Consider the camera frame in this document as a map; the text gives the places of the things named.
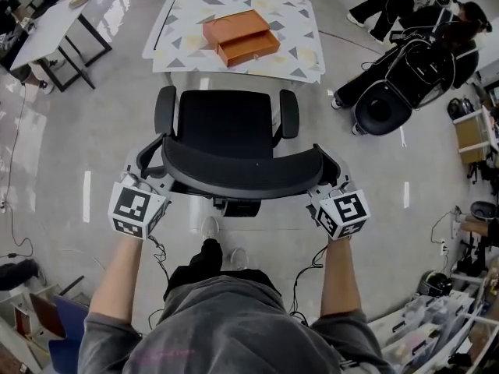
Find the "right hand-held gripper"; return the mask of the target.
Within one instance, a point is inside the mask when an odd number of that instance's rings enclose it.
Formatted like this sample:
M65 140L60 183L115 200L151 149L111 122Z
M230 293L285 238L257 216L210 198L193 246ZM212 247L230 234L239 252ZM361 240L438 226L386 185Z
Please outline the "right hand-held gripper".
M370 210L362 189L357 189L346 162L318 143L323 172L318 185L307 190L313 199L317 225L325 230L331 240L352 236L362 230L370 219Z

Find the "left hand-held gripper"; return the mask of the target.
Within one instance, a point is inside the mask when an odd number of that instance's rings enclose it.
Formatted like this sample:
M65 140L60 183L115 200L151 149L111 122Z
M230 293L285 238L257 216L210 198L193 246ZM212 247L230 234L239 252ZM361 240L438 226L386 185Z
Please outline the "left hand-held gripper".
M129 151L120 181L112 188L108 206L111 228L133 238L146 240L165 215L174 178L166 171L162 157L152 166L154 155L163 147L164 136L142 149Z

